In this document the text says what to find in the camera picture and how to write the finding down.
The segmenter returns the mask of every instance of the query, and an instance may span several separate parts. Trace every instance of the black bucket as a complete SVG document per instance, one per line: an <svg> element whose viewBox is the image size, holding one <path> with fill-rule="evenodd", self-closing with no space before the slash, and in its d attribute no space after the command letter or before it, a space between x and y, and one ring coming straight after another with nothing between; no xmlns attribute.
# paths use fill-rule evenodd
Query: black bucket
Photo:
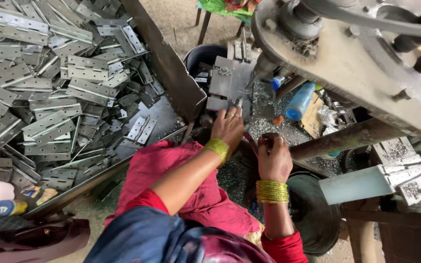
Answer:
<svg viewBox="0 0 421 263"><path fill-rule="evenodd" d="M196 76L200 62L212 66L217 56L227 57L227 48L215 44L198 45L186 54L184 65L191 76Z"/></svg>

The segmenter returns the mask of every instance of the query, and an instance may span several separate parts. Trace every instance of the woman's arm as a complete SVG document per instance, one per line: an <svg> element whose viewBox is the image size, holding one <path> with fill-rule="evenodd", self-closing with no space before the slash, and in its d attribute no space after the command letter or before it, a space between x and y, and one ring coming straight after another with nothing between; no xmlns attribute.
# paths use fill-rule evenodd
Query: woman's arm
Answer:
<svg viewBox="0 0 421 263"><path fill-rule="evenodd" d="M225 113L225 110L219 111L211 139L221 139L230 147L229 152L233 152L243 137L241 108L231 108L226 116ZM185 164L167 173L150 189L160 197L169 214L174 215L221 163L222 159L218 154L204 149Z"/></svg>
<svg viewBox="0 0 421 263"><path fill-rule="evenodd" d="M280 134L273 139L270 153L263 138L259 139L258 164L261 180L286 183L293 168L286 143ZM262 247L277 263L307 263L300 234L293 228L287 203L264 204L266 229Z"/></svg>

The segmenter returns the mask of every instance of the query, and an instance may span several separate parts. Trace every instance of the pile of metal hinges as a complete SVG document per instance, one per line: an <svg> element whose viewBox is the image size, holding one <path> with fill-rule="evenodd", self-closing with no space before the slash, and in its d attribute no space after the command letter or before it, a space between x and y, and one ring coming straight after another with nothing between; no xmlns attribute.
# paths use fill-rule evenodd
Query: pile of metal hinges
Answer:
<svg viewBox="0 0 421 263"><path fill-rule="evenodd" d="M118 0L0 0L0 181L66 191L146 145L157 120L125 124L165 90L135 26Z"/></svg>

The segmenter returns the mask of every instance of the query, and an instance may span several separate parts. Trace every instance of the yellow bangle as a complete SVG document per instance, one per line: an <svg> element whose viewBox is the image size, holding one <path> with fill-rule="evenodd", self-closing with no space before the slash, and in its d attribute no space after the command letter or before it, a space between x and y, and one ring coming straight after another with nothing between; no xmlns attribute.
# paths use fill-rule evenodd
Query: yellow bangle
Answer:
<svg viewBox="0 0 421 263"><path fill-rule="evenodd" d="M215 152L222 159L222 164L225 163L230 154L230 147L220 139L210 139L204 146L204 149Z"/></svg>
<svg viewBox="0 0 421 263"><path fill-rule="evenodd" d="M288 191L285 183L271 180L256 181L258 203L288 203Z"/></svg>

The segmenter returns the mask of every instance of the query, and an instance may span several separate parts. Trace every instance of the pink garment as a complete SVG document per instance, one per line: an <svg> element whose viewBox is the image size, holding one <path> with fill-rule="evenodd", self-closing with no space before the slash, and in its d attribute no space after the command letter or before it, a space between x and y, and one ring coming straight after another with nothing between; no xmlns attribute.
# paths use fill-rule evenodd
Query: pink garment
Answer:
<svg viewBox="0 0 421 263"><path fill-rule="evenodd" d="M173 148L174 142L161 141L139 149L131 159L126 182L115 214L105 220L105 227L127 210L127 203L162 178L168 171L184 164L202 149L197 142ZM178 211L180 217L197 221L204 226L244 236L259 231L259 225L246 209L230 201L217 184L215 169L199 186L192 197Z"/></svg>

